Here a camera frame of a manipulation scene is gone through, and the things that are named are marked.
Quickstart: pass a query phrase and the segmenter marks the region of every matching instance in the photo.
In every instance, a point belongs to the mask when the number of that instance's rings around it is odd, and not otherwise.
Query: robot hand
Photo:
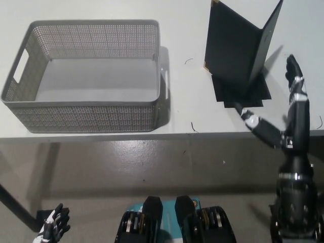
[[[33,243],[57,243],[63,234],[70,229],[68,225],[69,210],[63,212],[63,204],[59,204],[45,220],[42,229]]]

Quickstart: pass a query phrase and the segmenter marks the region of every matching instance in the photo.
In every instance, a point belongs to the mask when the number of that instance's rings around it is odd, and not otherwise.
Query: table surface
[[[278,0],[222,1],[262,28]],[[47,19],[156,19],[160,24],[161,67],[166,79],[169,111],[150,133],[32,134],[0,103],[1,142],[63,142],[169,139],[188,136],[251,136],[234,109],[217,102],[211,75],[203,69],[210,0],[16,0],[0,3],[0,86],[5,83],[25,32],[32,21]],[[311,135],[324,135],[324,1],[285,0],[272,37],[265,68],[271,100],[251,110],[285,129],[288,84],[286,58],[293,53],[307,82]]]

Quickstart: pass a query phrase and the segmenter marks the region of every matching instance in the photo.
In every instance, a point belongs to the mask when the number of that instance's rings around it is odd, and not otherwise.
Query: black wire
[[[322,117],[319,116],[319,118],[320,118],[320,122],[321,122],[321,124],[320,124],[320,126],[319,126],[317,129],[320,129],[320,128],[323,126],[323,120],[322,120]]]

